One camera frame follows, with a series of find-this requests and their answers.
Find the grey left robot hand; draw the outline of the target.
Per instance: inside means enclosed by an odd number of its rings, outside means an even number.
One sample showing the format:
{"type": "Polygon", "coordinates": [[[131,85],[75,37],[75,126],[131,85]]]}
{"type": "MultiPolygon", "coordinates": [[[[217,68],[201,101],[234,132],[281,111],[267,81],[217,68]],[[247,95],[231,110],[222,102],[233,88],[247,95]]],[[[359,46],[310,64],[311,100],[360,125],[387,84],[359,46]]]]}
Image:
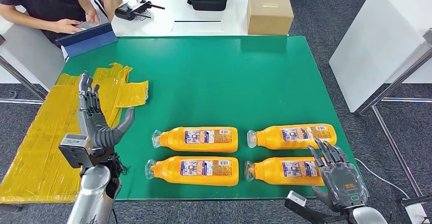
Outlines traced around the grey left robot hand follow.
{"type": "Polygon", "coordinates": [[[101,110],[98,95],[99,85],[92,87],[93,78],[84,71],[78,83],[78,124],[82,135],[88,136],[93,148],[108,148],[117,145],[134,122],[135,109],[126,110],[120,123],[111,128],[101,110]]]}

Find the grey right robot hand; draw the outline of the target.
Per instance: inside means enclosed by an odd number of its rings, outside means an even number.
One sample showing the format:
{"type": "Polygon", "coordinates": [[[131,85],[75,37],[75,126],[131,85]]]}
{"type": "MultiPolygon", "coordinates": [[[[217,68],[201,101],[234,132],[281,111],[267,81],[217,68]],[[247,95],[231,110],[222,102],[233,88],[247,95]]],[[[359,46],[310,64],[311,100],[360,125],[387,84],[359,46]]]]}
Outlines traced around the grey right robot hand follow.
{"type": "Polygon", "coordinates": [[[338,146],[332,146],[327,141],[318,138],[314,141],[322,156],[312,146],[307,148],[314,157],[327,189],[324,192],[318,186],[312,186],[315,196],[333,212],[365,206],[368,199],[366,186],[346,154],[338,146]]]}

